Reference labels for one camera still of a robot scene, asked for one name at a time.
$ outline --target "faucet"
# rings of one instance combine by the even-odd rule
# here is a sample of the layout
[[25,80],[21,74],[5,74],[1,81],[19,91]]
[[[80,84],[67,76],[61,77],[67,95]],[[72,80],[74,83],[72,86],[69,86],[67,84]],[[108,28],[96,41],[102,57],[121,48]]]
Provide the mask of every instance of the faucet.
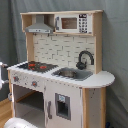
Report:
[[94,65],[94,58],[93,58],[92,54],[90,52],[88,52],[88,51],[82,51],[79,54],[79,58],[78,58],[79,62],[76,64],[76,67],[78,69],[80,69],[80,70],[85,69],[86,68],[86,64],[87,64],[87,62],[85,62],[85,64],[81,62],[81,57],[82,57],[83,54],[87,54],[91,59],[91,65]]

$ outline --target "tile backsplash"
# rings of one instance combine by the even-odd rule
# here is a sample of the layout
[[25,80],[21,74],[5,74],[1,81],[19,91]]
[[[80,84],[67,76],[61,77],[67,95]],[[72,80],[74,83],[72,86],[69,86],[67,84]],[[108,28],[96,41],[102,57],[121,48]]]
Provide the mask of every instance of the tile backsplash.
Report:
[[[76,67],[79,53],[87,50],[94,56],[95,37],[74,35],[33,35],[34,55],[36,62],[44,62]],[[88,55],[82,56],[82,62],[87,62],[87,69],[94,70]]]

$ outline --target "kitchen hood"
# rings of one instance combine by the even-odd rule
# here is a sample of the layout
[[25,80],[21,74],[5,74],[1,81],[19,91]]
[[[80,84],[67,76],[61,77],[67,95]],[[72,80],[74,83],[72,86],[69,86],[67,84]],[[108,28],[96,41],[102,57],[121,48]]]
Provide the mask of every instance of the kitchen hood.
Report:
[[53,27],[44,23],[44,15],[36,15],[36,23],[25,29],[25,32],[53,33]]

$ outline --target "oven window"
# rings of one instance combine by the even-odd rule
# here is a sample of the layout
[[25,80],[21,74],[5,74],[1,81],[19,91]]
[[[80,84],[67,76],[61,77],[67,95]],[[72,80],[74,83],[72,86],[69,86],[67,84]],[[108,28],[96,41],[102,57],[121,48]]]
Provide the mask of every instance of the oven window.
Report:
[[77,18],[61,18],[62,29],[77,29]]

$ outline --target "stovetop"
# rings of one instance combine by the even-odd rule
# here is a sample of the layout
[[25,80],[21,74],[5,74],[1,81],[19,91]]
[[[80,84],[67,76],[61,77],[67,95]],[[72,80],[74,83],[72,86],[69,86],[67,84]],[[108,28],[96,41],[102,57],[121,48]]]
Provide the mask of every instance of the stovetop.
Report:
[[58,65],[40,63],[40,62],[35,62],[35,61],[31,61],[29,63],[25,63],[20,66],[17,66],[17,68],[22,68],[22,69],[36,71],[36,72],[42,72],[42,73],[49,71],[55,67],[58,67]]

